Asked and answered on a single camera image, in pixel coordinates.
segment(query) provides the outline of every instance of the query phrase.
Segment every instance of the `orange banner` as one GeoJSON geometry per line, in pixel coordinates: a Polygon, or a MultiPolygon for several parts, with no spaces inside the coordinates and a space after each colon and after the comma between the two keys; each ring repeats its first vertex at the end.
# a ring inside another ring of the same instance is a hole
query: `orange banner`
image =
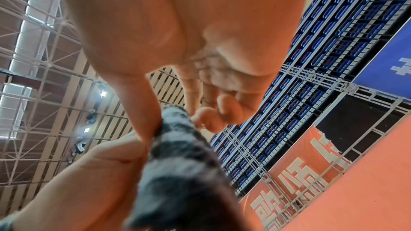
{"type": "MultiPolygon", "coordinates": [[[[303,203],[310,201],[339,175],[337,170],[331,168],[320,177],[333,162],[337,162],[334,167],[340,171],[348,168],[351,162],[338,160],[339,157],[336,147],[314,125],[311,126],[269,170],[281,189],[261,180],[240,201],[252,229],[261,231],[268,227],[269,230],[276,230],[273,221],[285,204],[297,197],[303,203]]],[[[287,218],[291,217],[288,215],[292,212],[283,214],[287,218]]]]}

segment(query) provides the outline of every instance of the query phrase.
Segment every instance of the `hand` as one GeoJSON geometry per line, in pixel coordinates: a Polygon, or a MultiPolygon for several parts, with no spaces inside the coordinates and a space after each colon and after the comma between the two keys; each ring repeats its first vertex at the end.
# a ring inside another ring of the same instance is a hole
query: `hand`
{"type": "Polygon", "coordinates": [[[177,73],[198,126],[216,133],[249,119],[284,61],[305,2],[65,1],[88,60],[145,141],[161,122],[145,75],[167,65],[177,73]]]}
{"type": "Polygon", "coordinates": [[[14,230],[121,230],[136,198],[147,150],[133,132],[99,144],[17,213],[14,230]]]}

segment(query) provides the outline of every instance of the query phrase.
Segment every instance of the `blue banner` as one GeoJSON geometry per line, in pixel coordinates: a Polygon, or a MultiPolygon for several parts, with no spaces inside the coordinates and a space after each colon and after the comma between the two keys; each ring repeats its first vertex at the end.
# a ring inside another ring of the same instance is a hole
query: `blue banner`
{"type": "Polygon", "coordinates": [[[411,22],[363,69],[354,83],[411,98],[411,22]]]}

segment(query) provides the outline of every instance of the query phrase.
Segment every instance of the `orange wall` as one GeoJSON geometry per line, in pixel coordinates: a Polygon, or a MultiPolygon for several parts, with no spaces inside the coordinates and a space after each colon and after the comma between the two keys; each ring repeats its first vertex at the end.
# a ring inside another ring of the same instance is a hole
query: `orange wall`
{"type": "Polygon", "coordinates": [[[284,231],[411,230],[411,115],[284,231]]]}

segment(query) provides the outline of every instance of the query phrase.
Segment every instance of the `ceiling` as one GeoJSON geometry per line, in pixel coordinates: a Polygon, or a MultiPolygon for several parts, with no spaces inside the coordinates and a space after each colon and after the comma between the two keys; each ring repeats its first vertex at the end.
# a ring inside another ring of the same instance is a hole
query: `ceiling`
{"type": "MultiPolygon", "coordinates": [[[[88,64],[61,0],[0,0],[0,68],[12,74],[0,73],[1,218],[25,206],[69,160],[82,156],[72,155],[79,137],[87,151],[132,127],[108,86],[100,95],[104,81],[88,64]],[[97,119],[86,126],[91,109],[97,119]]],[[[184,104],[171,68],[154,72],[150,82],[162,106],[184,104]]]]}

